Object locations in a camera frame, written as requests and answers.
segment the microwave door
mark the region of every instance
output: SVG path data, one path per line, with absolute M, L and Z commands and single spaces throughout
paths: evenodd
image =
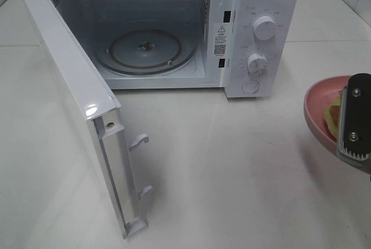
M 39 33 L 40 47 L 52 65 L 51 74 L 60 93 L 61 107 L 66 109 L 86 149 L 91 152 L 90 161 L 100 181 L 107 187 L 103 190 L 108 190 L 123 237 L 126 238 L 146 226 L 139 199 L 152 188 L 147 186 L 136 192 L 129 151 L 142 141 L 147 142 L 148 136 L 142 134 L 133 145 L 128 145 L 120 117 L 120 103 L 52 0 L 24 2 Z

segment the timer knob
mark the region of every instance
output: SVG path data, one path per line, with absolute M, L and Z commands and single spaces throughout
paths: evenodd
M 253 23 L 254 34 L 258 39 L 266 41 L 276 34 L 276 26 L 277 23 L 273 16 L 260 16 Z
M 248 70 L 251 73 L 261 71 L 268 65 L 267 58 L 260 53 L 254 53 L 248 57 Z

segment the pink plate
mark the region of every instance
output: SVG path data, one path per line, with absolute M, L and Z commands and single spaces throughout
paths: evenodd
M 304 99 L 304 116 L 308 127 L 317 140 L 336 155 L 336 140 L 330 134 L 323 114 L 325 109 L 338 97 L 348 84 L 351 75 L 335 76 L 312 85 Z

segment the glass turntable plate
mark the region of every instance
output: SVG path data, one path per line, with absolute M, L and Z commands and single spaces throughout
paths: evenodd
M 192 27 L 159 20 L 108 23 L 97 28 L 92 42 L 100 64 L 127 75 L 160 74 L 181 67 L 197 48 Z

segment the microwave oven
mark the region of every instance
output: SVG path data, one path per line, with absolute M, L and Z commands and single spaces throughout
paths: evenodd
M 62 104 L 92 147 L 123 237 L 146 226 L 112 89 L 271 94 L 296 0 L 24 0 Z

